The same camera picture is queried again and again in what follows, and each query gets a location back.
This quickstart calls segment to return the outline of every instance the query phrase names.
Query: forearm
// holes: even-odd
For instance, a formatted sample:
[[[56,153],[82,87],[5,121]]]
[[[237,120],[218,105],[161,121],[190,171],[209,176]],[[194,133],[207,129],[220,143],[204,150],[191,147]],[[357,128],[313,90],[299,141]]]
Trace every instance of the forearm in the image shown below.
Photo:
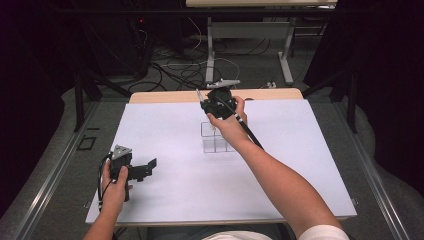
[[[87,234],[84,236],[84,240],[112,239],[117,218],[118,216],[116,214],[101,212],[96,221],[94,221],[93,225],[91,225]]]
[[[315,225],[340,227],[324,200],[301,175],[249,140],[233,142],[232,145],[297,237]]]

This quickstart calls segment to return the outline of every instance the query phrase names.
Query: person's left hand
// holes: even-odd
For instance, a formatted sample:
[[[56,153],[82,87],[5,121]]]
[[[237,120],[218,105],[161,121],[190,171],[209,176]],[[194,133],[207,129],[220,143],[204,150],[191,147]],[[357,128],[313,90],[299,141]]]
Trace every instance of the person's left hand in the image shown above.
[[[121,167],[118,180],[115,183],[111,182],[109,170],[110,160],[106,162],[102,173],[102,191],[104,195],[101,213],[118,217],[125,200],[125,183],[128,177],[128,168],[125,166]]]

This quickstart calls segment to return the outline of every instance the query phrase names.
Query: black cable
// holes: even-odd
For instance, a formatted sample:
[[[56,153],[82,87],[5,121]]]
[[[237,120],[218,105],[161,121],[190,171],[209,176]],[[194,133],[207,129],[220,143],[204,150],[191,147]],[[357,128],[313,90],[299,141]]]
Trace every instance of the black cable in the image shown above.
[[[236,117],[237,121],[239,122],[239,124],[241,125],[241,127],[244,129],[244,131],[247,133],[247,135],[249,135],[250,139],[260,148],[264,149],[261,145],[261,143],[258,141],[258,139],[255,137],[255,135],[253,134],[253,132],[250,130],[250,128],[247,126],[247,124],[243,121],[243,119],[236,113],[236,111],[234,111],[230,106],[228,106],[228,104],[223,101],[221,98],[214,96],[219,102],[221,102],[222,104],[224,104],[224,106],[226,108],[228,108],[228,110],[230,110],[233,115]]]

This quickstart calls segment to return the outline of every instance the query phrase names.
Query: transparent box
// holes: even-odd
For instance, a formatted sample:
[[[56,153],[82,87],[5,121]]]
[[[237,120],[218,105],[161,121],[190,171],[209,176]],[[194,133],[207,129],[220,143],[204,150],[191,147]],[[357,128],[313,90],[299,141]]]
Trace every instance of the transparent box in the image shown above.
[[[222,137],[218,128],[209,122],[201,123],[204,153],[234,152],[235,149]]]

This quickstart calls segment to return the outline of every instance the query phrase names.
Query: white tabletop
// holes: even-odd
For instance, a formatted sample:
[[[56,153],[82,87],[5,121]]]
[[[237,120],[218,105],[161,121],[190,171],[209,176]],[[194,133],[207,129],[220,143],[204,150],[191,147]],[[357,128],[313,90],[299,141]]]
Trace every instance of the white tabletop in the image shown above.
[[[268,7],[334,5],[337,0],[186,0],[187,7]]]
[[[338,218],[356,211],[306,100],[246,102],[264,149],[304,176]],[[197,103],[128,104],[115,144],[133,149],[132,165],[157,158],[153,175],[131,181],[117,225],[172,226],[284,221],[237,152],[204,153]],[[98,216],[97,195],[86,222]]]

